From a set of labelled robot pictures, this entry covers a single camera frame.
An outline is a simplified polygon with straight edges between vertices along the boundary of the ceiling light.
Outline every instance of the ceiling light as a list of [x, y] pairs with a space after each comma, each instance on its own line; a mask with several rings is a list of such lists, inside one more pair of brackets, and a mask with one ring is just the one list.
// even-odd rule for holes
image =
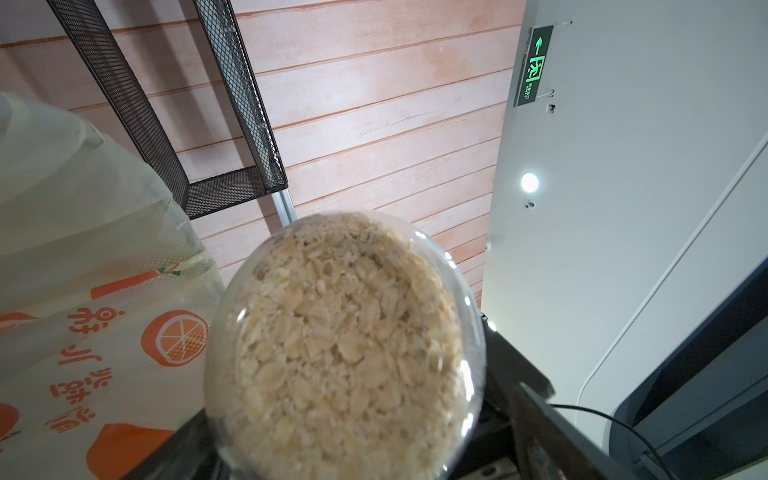
[[523, 190], [532, 194], [538, 189], [538, 177], [531, 172], [523, 174], [523, 177], [520, 179], [520, 185], [522, 185]]

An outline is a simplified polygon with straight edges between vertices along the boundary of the black wire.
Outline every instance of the black wire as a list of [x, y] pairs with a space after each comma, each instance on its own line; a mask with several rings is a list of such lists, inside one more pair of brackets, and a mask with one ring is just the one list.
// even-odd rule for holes
[[675, 480], [675, 477], [672, 475], [672, 471], [667, 467], [667, 464], [664, 463], [664, 460], [661, 459], [661, 455], [659, 455], [659, 452], [656, 451], [656, 449], [650, 444], [649, 441], [645, 439], [645, 437], [640, 435], [640, 433], [637, 430], [633, 429], [628, 424], [622, 422], [621, 420], [615, 419], [614, 417], [608, 415], [607, 413], [603, 413], [594, 409], [588, 409], [587, 407], [581, 407], [576, 405], [562, 405], [558, 403], [552, 403], [550, 404], [550, 407], [552, 407], [553, 409], [579, 410], [581, 412], [591, 413], [593, 415], [599, 415], [604, 419], [611, 420], [613, 423], [623, 426], [630, 432], [634, 433], [634, 435], [638, 437], [645, 444], [645, 446], [648, 447], [648, 450], [650, 451], [650, 453], [653, 454], [653, 456], [656, 458], [656, 462], [664, 470], [664, 474], [666, 474], [670, 480]]

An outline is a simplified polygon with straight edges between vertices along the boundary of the clear plastic container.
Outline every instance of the clear plastic container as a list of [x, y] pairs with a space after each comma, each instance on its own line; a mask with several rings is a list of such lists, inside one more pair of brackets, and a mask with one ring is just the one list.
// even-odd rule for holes
[[245, 478], [441, 478], [482, 406], [473, 295], [431, 238], [376, 212], [262, 243], [212, 325], [206, 411]]

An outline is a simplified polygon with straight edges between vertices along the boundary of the white wall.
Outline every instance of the white wall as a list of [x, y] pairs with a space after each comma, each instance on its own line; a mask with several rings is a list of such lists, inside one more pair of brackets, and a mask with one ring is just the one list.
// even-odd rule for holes
[[[768, 130], [768, 3], [528, 5], [523, 31], [574, 23], [549, 47], [539, 94], [555, 98], [508, 106], [483, 310], [550, 378], [555, 399], [576, 403]], [[582, 405], [612, 412], [766, 256], [766, 162], [661, 284]], [[541, 180], [532, 196], [519, 188], [526, 171]], [[523, 208], [529, 197], [534, 210]], [[578, 425], [602, 444], [603, 422], [579, 415]]]

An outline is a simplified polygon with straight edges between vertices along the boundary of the orange fruit print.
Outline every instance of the orange fruit print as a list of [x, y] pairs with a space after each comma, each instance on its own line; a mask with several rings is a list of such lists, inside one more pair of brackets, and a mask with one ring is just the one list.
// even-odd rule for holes
[[205, 349], [208, 324], [187, 310], [163, 313], [144, 330], [141, 348], [162, 366], [183, 366]]
[[0, 439], [11, 433], [18, 421], [18, 410], [7, 403], [0, 403]]
[[173, 434], [173, 430], [108, 423], [85, 454], [85, 463], [98, 480], [119, 480]]

